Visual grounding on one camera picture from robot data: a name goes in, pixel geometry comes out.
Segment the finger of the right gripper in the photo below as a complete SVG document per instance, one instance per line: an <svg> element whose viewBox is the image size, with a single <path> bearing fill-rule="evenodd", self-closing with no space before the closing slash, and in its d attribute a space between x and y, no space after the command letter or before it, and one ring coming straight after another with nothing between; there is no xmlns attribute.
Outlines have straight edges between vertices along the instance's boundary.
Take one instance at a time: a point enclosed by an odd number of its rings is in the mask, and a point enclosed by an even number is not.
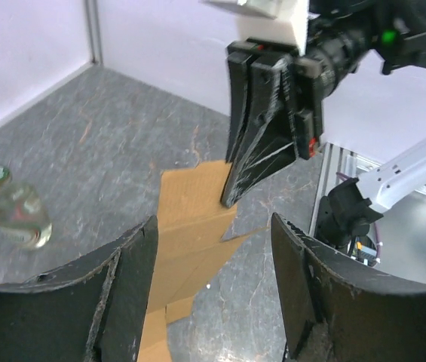
<svg viewBox="0 0 426 362"><path fill-rule="evenodd" d="M249 66L251 55L233 52L228 55L231 115L226 161L233 162L246 129L249 112Z"/></svg>
<svg viewBox="0 0 426 362"><path fill-rule="evenodd" d="M251 56L249 112L243 139L221 196L234 206L252 187L296 159L290 56Z"/></svg>

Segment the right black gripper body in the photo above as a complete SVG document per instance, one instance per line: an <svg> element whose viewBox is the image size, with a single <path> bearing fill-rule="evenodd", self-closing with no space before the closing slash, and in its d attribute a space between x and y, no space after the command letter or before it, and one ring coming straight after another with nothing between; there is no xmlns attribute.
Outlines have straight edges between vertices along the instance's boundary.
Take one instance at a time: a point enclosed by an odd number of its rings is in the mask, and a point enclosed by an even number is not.
<svg viewBox="0 0 426 362"><path fill-rule="evenodd" d="M232 42L227 54L233 52L293 58L290 72L296 101L293 111L296 157L308 160L323 133L322 102L357 68L360 43L346 37L325 38L308 43L302 56L294 45L248 38Z"/></svg>

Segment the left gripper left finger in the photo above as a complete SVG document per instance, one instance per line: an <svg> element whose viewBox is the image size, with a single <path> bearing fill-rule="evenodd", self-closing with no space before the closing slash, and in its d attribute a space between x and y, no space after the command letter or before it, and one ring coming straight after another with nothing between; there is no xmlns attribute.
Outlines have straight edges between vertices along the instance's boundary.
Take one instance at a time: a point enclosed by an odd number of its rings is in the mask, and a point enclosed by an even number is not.
<svg viewBox="0 0 426 362"><path fill-rule="evenodd" d="M0 285L0 361L135 361L158 250L155 216L76 260Z"/></svg>

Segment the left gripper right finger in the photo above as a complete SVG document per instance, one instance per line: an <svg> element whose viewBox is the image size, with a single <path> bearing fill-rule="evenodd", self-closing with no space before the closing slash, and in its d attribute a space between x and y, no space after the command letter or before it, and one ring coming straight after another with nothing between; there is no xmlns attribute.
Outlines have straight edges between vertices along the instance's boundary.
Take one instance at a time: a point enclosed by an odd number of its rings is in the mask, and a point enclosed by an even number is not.
<svg viewBox="0 0 426 362"><path fill-rule="evenodd" d="M365 266L271 216L287 351L326 324L338 361L426 361L426 284Z"/></svg>

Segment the brown cardboard box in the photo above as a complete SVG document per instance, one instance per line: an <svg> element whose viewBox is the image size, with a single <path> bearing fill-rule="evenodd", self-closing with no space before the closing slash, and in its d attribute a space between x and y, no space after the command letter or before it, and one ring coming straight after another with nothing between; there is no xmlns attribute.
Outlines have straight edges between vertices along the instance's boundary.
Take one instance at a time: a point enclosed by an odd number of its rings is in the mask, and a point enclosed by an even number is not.
<svg viewBox="0 0 426 362"><path fill-rule="evenodd" d="M158 253L138 362L169 361L167 327L192 313L194 297L259 229L224 238L237 208L220 198L231 165L206 161L161 174Z"/></svg>

